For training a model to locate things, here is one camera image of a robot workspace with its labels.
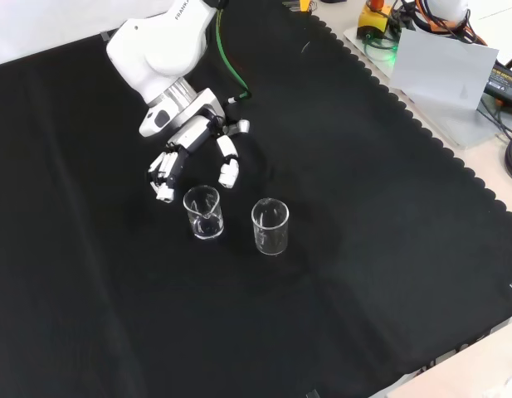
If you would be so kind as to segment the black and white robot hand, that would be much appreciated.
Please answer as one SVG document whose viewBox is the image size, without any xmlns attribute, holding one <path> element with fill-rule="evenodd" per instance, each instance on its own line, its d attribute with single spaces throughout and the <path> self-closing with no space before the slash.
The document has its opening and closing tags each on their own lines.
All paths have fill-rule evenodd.
<svg viewBox="0 0 512 398">
<path fill-rule="evenodd" d="M 233 188 L 239 176 L 240 165 L 232 136 L 248 133 L 249 130 L 250 122 L 246 119 L 241 119 L 236 124 L 225 125 L 221 116 L 211 119 L 203 115 L 192 117 L 169 139 L 165 150 L 149 166 L 149 184 L 156 198 L 166 203 L 173 201 L 184 163 L 210 138 L 216 140 L 223 158 L 218 182 L 226 189 Z"/>
</svg>

